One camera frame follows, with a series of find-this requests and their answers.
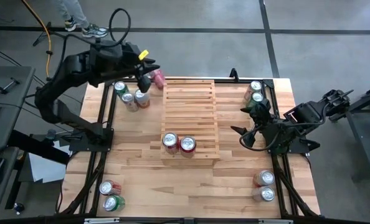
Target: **person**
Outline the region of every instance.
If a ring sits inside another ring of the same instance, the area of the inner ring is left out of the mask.
[[[108,29],[89,23],[85,17],[78,0],[52,0],[56,8],[65,20],[65,29],[73,31],[77,25],[82,29],[84,37],[104,37],[108,34]]]

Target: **wooden crate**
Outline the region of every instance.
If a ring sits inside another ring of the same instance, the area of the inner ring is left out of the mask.
[[[172,132],[179,140],[192,136],[195,155],[168,154],[161,146],[166,166],[212,166],[220,159],[214,80],[166,80],[163,93],[161,137]]]

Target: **jeans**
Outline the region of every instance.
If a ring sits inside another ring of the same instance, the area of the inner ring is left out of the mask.
[[[76,23],[79,24],[83,28],[87,28],[90,23],[87,21],[83,10],[81,8],[80,3],[78,0],[52,0],[55,2],[56,8],[58,9],[60,15],[62,15],[65,21],[70,20],[72,18],[71,15],[74,16]]]

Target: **gray floor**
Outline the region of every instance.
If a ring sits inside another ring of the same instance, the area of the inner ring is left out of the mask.
[[[29,3],[44,21],[60,26],[59,15],[49,10],[51,1]],[[101,26],[107,26],[112,9],[124,7],[132,16],[133,27],[263,28],[258,0],[80,2],[88,18]],[[266,0],[265,5],[271,29],[370,29],[370,0]],[[20,1],[0,0],[0,16],[15,20],[1,25],[37,26]],[[126,19],[118,16],[114,23],[122,27]],[[0,31],[0,50],[23,65],[35,67],[36,75],[44,79],[47,42],[31,47],[38,35],[39,32]],[[127,39],[148,49],[150,57],[168,75],[226,77],[235,67],[241,77],[272,77],[264,34],[131,33]],[[332,88],[354,89],[354,100],[370,89],[370,35],[272,35],[272,39],[280,77],[291,79],[297,103],[319,100]],[[54,54],[60,55],[62,40],[53,37],[52,42]],[[86,49],[87,45],[70,40],[67,55]],[[50,73],[55,71],[58,59],[52,57]],[[0,65],[9,64],[0,59]],[[33,83],[31,92],[36,86]],[[84,92],[81,86],[67,93],[81,100]],[[80,105],[62,99],[79,113]],[[23,111],[16,128],[24,133],[44,133],[53,126]],[[355,184],[350,178],[367,164],[346,120],[326,123],[308,137],[321,143],[311,153],[311,163],[322,214],[370,222],[370,181]],[[22,216],[53,214],[58,186],[24,186],[19,200],[27,210]],[[14,216],[7,211],[0,217],[6,214]]]

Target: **wooden tabletop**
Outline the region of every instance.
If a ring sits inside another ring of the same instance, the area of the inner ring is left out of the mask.
[[[283,114],[295,106],[290,80],[274,79],[274,84],[279,112]],[[135,83],[128,84],[128,87],[131,92],[137,89]],[[251,198],[254,174],[264,169],[272,170],[270,156],[266,152],[244,149],[239,144],[239,135],[230,129],[231,125],[247,128],[252,125],[251,118],[239,111],[243,107],[246,89],[246,84],[216,84],[221,159],[213,167],[163,165],[159,157],[163,92],[154,85],[149,90],[151,105],[147,109],[130,113],[117,100],[113,121],[115,137],[103,178],[122,185],[126,207],[120,212],[106,212],[102,207],[105,196],[101,195],[98,216],[279,218],[277,197],[272,202],[255,202]],[[80,114],[82,118],[89,122],[97,120],[102,92],[103,85],[87,87]],[[109,104],[108,100],[104,121],[107,120]],[[255,147],[264,147],[261,135],[256,138]],[[89,157],[89,152],[80,152],[67,166],[61,210],[83,187]],[[307,161],[300,155],[290,154],[289,162],[294,187],[310,208],[320,213]],[[288,193],[283,188],[290,212]],[[90,191],[87,211],[93,191]]]

